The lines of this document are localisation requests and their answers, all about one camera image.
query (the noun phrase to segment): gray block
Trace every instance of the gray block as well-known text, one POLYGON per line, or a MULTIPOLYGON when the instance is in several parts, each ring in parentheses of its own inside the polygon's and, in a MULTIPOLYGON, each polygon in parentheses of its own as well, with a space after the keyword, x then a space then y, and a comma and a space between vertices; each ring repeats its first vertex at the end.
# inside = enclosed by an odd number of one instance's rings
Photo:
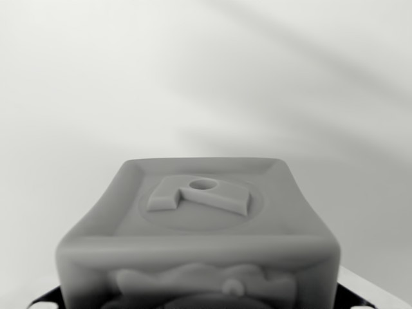
POLYGON ((331 309, 340 248, 283 161, 160 158, 124 163, 56 258, 68 309, 122 296, 185 308, 219 295, 331 309))

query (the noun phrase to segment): white backdrop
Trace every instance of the white backdrop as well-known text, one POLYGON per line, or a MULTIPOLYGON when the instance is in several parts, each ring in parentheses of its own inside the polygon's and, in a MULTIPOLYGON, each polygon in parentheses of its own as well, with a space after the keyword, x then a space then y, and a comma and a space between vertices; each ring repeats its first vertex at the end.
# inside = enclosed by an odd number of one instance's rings
POLYGON ((0 1, 0 291, 123 161, 284 159, 342 264, 412 303, 409 1, 0 1))

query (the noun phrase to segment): black base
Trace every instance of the black base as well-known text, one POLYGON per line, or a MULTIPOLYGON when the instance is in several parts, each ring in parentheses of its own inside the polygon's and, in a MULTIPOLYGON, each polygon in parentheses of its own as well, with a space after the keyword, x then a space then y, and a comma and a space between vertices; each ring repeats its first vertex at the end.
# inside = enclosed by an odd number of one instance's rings
MULTIPOLYGON (((66 309, 62 298, 62 292, 59 286, 57 288, 54 288, 47 294, 44 294, 43 296, 34 300, 30 305, 41 301, 56 303, 59 305, 59 309, 66 309)), ((361 296, 353 293, 352 291, 348 290, 342 285, 338 285, 335 298, 335 305, 333 306, 333 309, 350 309, 353 306, 369 306, 378 309, 376 306, 369 303, 361 296)))

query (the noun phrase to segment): gray plastic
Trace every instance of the gray plastic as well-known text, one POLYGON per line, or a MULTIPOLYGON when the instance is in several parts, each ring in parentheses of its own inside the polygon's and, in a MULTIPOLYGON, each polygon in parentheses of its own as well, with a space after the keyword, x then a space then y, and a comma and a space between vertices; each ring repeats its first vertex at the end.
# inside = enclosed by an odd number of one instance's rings
POLYGON ((161 158, 125 162, 56 257, 68 309, 219 295, 227 308, 331 309, 340 248, 283 161, 161 158))

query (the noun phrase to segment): circular recess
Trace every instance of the circular recess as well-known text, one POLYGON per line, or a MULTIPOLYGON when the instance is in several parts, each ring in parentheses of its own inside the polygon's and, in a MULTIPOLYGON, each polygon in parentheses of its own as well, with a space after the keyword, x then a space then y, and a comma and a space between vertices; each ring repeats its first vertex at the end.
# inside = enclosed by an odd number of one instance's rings
POLYGON ((211 188, 215 188, 217 185, 218 183, 211 179, 197 179, 189 184, 190 188, 196 190, 209 190, 211 188))

